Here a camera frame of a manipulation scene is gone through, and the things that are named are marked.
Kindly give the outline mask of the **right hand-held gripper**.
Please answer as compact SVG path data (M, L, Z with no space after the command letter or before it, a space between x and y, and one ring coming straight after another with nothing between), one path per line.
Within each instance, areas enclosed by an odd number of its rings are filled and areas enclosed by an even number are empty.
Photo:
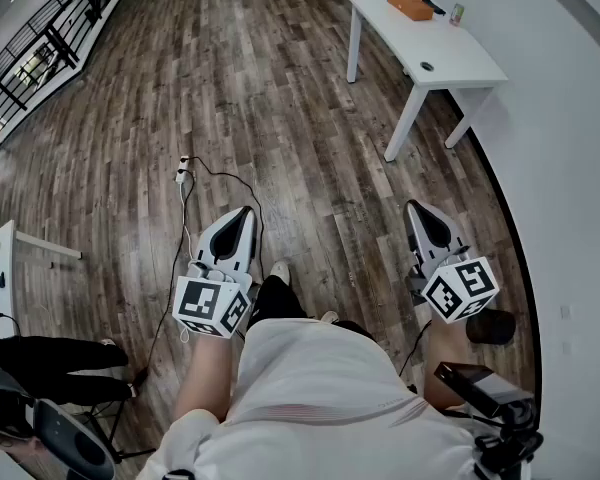
M447 324L485 309L498 294L498 283L485 256L454 254L468 247L455 222L438 208L417 200L406 203L403 217L409 248L421 266L414 267L405 279L414 304L427 302Z

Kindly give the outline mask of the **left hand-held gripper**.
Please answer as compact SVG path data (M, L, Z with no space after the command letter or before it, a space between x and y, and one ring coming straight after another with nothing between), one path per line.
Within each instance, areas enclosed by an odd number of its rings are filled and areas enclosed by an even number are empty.
M200 236L198 257L176 284L172 316L189 331L231 338L252 306L249 273L257 221L250 206L224 214Z

